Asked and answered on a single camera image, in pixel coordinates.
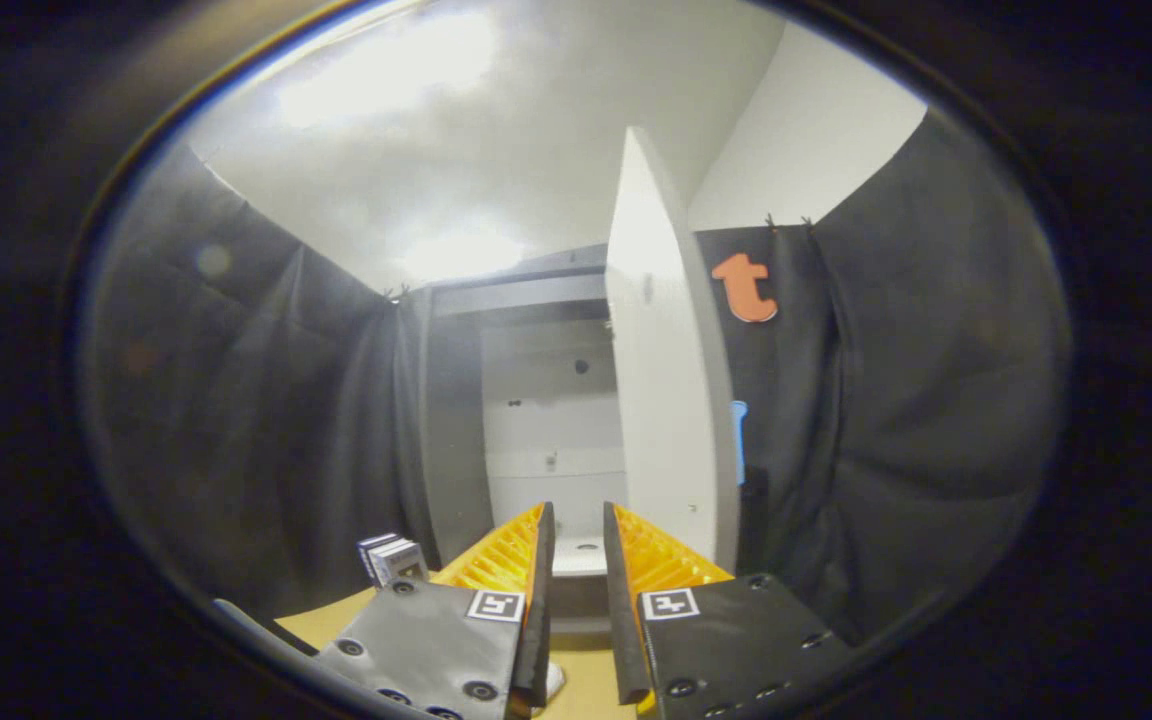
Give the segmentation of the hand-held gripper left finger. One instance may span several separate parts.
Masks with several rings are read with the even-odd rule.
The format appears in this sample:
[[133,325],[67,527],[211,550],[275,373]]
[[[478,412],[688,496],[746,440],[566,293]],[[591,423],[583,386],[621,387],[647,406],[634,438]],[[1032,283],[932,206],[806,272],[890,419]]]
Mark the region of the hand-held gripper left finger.
[[435,574],[376,591],[316,655],[353,692],[438,719],[511,719],[550,698],[556,514],[543,502]]

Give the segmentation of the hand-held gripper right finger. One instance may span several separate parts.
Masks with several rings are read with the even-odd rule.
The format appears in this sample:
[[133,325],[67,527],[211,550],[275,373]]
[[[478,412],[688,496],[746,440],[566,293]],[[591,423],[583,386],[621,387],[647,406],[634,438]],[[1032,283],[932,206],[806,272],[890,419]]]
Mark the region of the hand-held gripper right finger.
[[772,719],[841,683],[852,647],[767,573],[736,577],[602,509],[617,702],[643,719]]

